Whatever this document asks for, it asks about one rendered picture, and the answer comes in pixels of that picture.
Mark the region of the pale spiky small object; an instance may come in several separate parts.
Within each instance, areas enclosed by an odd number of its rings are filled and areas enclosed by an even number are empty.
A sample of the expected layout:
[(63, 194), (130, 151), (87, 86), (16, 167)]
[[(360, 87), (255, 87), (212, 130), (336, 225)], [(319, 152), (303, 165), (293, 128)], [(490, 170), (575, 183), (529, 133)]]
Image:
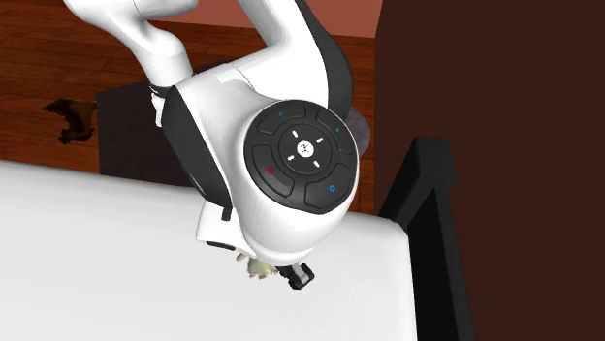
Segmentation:
[(269, 275), (279, 273), (279, 270), (275, 266), (260, 262), (254, 258), (250, 258), (243, 253), (239, 253), (236, 256), (237, 262), (244, 260), (247, 260), (246, 272), (250, 278), (258, 278), (259, 280), (262, 280), (267, 278)]

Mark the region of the grey round object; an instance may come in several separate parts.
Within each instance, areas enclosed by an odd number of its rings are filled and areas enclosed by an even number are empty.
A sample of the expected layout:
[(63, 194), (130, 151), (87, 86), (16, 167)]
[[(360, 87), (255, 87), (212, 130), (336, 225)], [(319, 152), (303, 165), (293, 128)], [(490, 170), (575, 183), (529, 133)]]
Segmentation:
[(370, 143), (371, 132), (366, 118), (354, 107), (349, 109), (345, 124), (352, 133), (357, 145), (359, 157), (367, 151)]

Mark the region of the brown crumpled object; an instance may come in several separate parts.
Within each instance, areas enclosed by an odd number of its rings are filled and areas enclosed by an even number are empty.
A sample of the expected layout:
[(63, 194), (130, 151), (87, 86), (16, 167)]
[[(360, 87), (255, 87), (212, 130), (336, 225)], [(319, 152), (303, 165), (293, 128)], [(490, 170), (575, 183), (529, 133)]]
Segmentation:
[(63, 145), (72, 141), (87, 141), (95, 131), (93, 115), (97, 110), (96, 101), (57, 99), (42, 107), (42, 110), (62, 116), (69, 124), (58, 137)]

